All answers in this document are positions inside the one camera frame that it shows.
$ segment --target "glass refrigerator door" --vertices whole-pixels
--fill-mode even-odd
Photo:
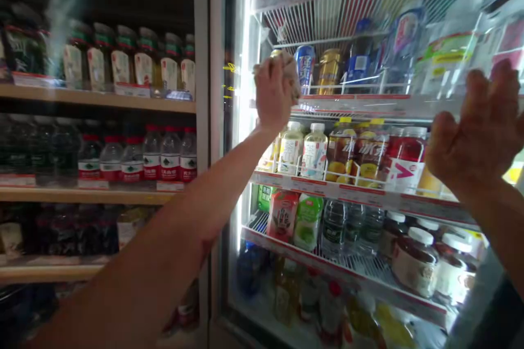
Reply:
[[[469,69],[522,75],[523,20],[524,0],[211,0],[212,161],[255,128],[254,65],[287,51],[302,92],[213,253],[211,347],[464,348],[520,302],[424,146]]]

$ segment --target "can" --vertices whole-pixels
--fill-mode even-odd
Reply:
[[[315,66],[315,49],[311,45],[301,45],[295,52],[296,73],[302,94],[309,94],[311,77]]]
[[[340,49],[328,49],[320,59],[320,74],[318,77],[319,86],[333,86],[338,83],[338,69],[340,62]],[[334,87],[321,87],[318,89],[319,95],[334,94]]]

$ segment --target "bottle cap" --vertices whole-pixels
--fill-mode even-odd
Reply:
[[[438,230],[440,228],[440,225],[438,223],[433,222],[433,221],[428,221],[422,218],[419,218],[416,221],[416,223],[422,226],[423,228],[433,230],[433,231]]]
[[[402,214],[402,213],[388,211],[387,216],[388,216],[389,219],[391,219],[391,220],[393,220],[395,222],[399,222],[400,224],[405,222],[405,220],[406,220],[406,216],[404,214]]]
[[[466,243],[463,238],[451,233],[445,233],[442,237],[442,242],[460,252],[471,252],[472,249],[471,244]]]
[[[410,236],[413,240],[416,240],[419,243],[423,243],[425,245],[433,244],[433,236],[421,228],[409,228],[408,236]]]

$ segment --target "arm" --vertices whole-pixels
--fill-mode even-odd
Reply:
[[[255,72],[260,125],[173,198],[42,328],[32,347],[152,347],[198,276],[260,156],[289,118],[292,82],[283,63]]]

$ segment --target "gold can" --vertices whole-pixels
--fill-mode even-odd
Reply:
[[[333,86],[338,84],[338,69],[340,62],[340,49],[328,49],[320,59],[320,73],[318,76],[319,86]],[[330,95],[335,93],[335,87],[321,87],[319,95]]]

